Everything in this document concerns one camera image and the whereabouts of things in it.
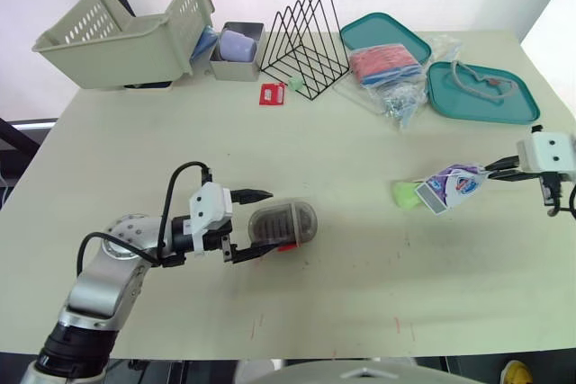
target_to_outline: gray cord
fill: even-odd
[[[472,75],[474,77],[474,79],[478,82],[494,80],[498,83],[508,83],[510,85],[510,89],[503,94],[494,95],[494,94],[487,94],[486,92],[482,92],[482,91],[474,89],[473,87],[470,87],[468,85],[464,85],[460,81],[460,78],[458,78],[458,74],[456,73],[456,67],[461,67],[462,69],[464,69],[465,71],[470,73],[470,75]],[[476,71],[474,71],[471,67],[468,67],[467,65],[465,65],[464,63],[462,63],[459,60],[453,60],[452,61],[451,69],[452,69],[452,78],[454,79],[454,82],[456,83],[456,85],[458,87],[465,90],[469,94],[475,94],[477,96],[480,96],[481,98],[492,99],[492,100],[504,99],[504,98],[508,98],[509,96],[514,94],[516,92],[516,90],[518,89],[518,84],[516,83],[516,81],[510,80],[507,78],[502,78],[501,76],[481,76]]]

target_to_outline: plastic bag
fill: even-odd
[[[418,75],[422,66],[402,44],[377,45],[355,49],[350,66],[358,83],[370,87]]]
[[[454,60],[462,42],[449,35],[437,35],[426,39],[432,54],[421,74],[408,80],[376,85],[368,89],[370,99],[384,115],[399,121],[400,129],[408,127],[410,119],[427,100],[426,72],[429,66],[438,61]]]

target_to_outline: green sponge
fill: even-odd
[[[396,182],[392,186],[392,196],[401,209],[410,210],[418,206],[422,200],[414,192],[420,186],[419,182]]]

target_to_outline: red label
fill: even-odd
[[[267,83],[260,88],[260,105],[284,105],[284,83]]]

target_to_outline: teal plastic lid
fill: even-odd
[[[467,68],[479,77],[489,78],[479,81]],[[437,62],[428,69],[428,97],[432,107],[440,114],[468,121],[521,125],[532,123],[540,117],[540,110],[526,84],[511,72],[473,65],[457,67],[455,72],[460,85],[454,80],[450,62]],[[495,85],[493,82],[499,81],[495,78],[501,78],[507,84]],[[487,94],[499,97],[506,93],[510,93],[509,96],[502,99],[480,96]]]
[[[369,13],[344,26],[340,35],[349,49],[402,44],[420,65],[424,65],[432,54],[425,41],[387,13]]]

